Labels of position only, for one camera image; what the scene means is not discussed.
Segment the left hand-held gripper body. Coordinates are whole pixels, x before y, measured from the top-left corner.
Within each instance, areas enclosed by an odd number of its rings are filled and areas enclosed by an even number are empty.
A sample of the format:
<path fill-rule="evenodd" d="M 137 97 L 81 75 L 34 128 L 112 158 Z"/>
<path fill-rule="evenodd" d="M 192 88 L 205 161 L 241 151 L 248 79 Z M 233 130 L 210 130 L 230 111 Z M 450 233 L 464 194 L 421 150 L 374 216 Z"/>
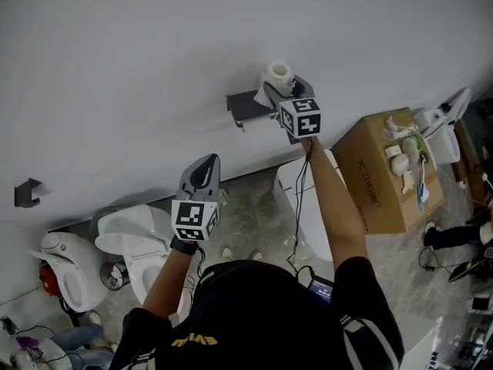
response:
<path fill-rule="evenodd" d="M 218 190 L 178 189 L 172 201 L 172 228 L 184 241 L 207 241 L 220 218 Z"/>

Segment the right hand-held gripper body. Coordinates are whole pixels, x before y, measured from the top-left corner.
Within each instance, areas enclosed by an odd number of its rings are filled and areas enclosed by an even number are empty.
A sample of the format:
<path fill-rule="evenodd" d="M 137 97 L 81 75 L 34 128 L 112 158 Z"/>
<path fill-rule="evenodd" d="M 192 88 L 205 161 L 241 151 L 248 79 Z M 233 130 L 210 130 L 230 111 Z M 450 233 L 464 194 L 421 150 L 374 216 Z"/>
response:
<path fill-rule="evenodd" d="M 316 136 L 321 128 L 321 110 L 316 98 L 287 98 L 277 107 L 277 120 L 285 130 L 290 144 Z"/>

